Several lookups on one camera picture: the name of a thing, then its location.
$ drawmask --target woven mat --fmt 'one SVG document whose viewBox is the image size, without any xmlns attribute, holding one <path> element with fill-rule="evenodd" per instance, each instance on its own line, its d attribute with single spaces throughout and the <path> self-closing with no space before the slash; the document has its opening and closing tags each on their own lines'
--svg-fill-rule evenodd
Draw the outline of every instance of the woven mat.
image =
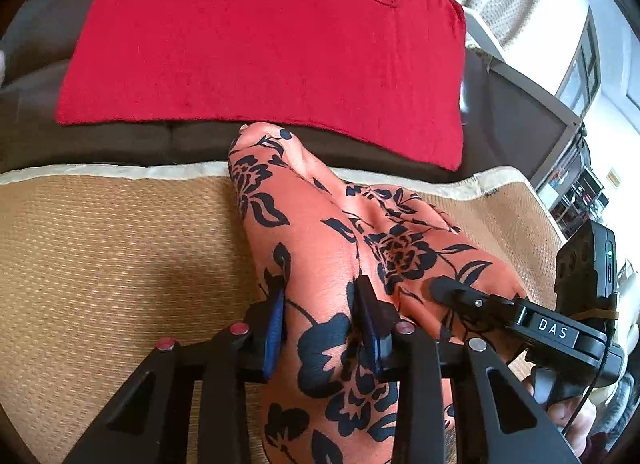
<svg viewBox="0 0 640 464">
<path fill-rule="evenodd" d="M 428 202 L 553 307 L 561 241 L 513 172 L 486 195 L 477 179 L 410 188 L 433 188 Z M 0 404 L 40 463 L 59 464 L 160 336 L 197 342 L 242 317 L 254 264 L 225 176 L 13 180 L 0 181 Z M 255 389 L 248 405 L 257 411 Z M 265 462 L 255 417 L 250 432 Z"/>
</svg>

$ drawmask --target folded red garment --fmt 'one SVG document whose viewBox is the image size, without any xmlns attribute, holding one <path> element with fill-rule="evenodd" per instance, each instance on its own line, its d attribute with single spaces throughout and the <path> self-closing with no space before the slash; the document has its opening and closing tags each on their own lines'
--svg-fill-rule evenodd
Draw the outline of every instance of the folded red garment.
<svg viewBox="0 0 640 464">
<path fill-rule="evenodd" d="M 56 117 L 301 124 L 455 170 L 464 37 L 452 0 L 94 0 Z"/>
</svg>

